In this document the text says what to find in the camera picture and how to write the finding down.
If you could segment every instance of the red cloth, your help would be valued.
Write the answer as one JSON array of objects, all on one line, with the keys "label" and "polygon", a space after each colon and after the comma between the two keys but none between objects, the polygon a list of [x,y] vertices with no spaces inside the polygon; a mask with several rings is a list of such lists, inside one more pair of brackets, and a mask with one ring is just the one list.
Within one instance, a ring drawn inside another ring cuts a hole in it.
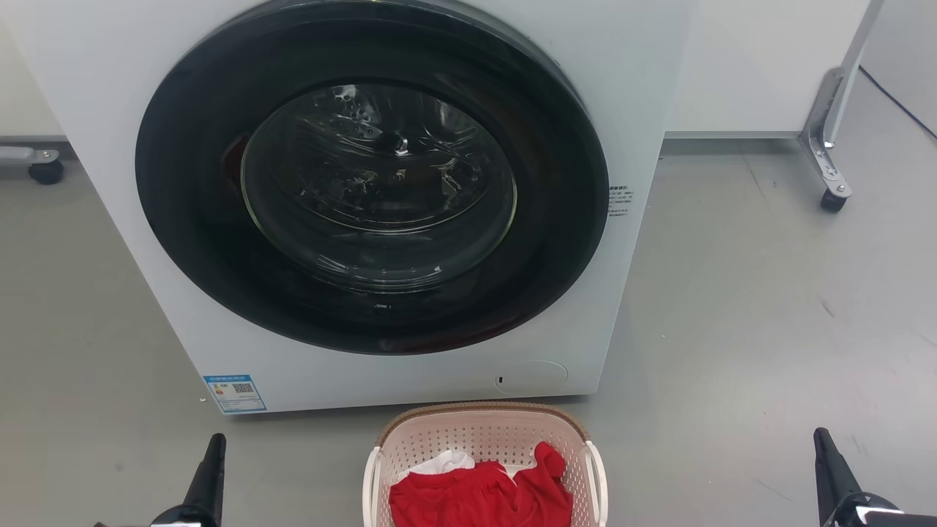
[{"label": "red cloth", "polygon": [[559,479],[566,460],[549,444],[534,449],[537,466],[512,481],[497,461],[446,474],[410,474],[391,487],[396,527],[570,527],[573,496]]}]

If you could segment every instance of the front-load washing machine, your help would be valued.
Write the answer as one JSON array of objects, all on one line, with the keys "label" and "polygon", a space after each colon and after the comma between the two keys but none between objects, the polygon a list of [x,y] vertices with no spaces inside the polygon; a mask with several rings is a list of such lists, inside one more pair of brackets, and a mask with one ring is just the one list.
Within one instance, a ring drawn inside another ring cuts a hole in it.
[{"label": "front-load washing machine", "polygon": [[222,412],[598,388],[692,1],[4,1]]}]

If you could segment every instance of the white laundry basket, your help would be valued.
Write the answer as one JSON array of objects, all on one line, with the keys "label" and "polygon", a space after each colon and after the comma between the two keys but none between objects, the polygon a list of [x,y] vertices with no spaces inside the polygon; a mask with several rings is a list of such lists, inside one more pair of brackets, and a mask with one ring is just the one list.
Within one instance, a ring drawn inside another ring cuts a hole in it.
[{"label": "white laundry basket", "polygon": [[364,469],[364,527],[393,527],[390,488],[400,474],[446,450],[476,461],[500,461],[509,471],[534,464],[540,441],[566,460],[562,483],[573,495],[571,527],[604,527],[608,486],[602,457],[572,416],[545,404],[474,402],[441,404],[399,415],[384,429]]}]

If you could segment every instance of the sticker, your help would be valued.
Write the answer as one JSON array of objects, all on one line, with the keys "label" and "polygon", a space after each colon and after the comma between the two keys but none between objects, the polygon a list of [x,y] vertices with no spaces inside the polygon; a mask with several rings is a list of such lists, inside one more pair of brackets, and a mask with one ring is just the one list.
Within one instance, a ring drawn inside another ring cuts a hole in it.
[{"label": "sticker", "polygon": [[204,377],[208,389],[215,394],[218,406],[225,414],[239,412],[264,412],[267,406],[250,375],[220,375]]},{"label": "sticker", "polygon": [[608,188],[608,217],[628,216],[634,192],[628,190],[627,185],[617,185]]}]

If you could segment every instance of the basket handle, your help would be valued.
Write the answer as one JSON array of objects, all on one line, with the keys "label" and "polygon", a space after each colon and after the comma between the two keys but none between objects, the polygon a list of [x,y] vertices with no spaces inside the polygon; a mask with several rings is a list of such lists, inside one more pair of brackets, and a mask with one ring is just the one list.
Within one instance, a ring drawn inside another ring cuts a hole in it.
[{"label": "basket handle", "polygon": [[589,492],[592,494],[592,510],[595,512],[595,523],[599,527],[605,527],[608,521],[608,481],[605,479],[605,465],[602,464],[602,456],[599,455],[599,449],[586,441],[586,457],[588,463],[586,468],[589,477],[592,479],[592,485],[589,485]]},{"label": "basket handle", "polygon": [[376,507],[374,501],[378,497],[375,492],[378,454],[380,454],[380,447],[375,446],[374,450],[371,450],[371,455],[367,457],[367,464],[364,466],[364,484],[361,487],[361,516],[364,519],[364,527],[374,527],[375,523],[374,513]]}]

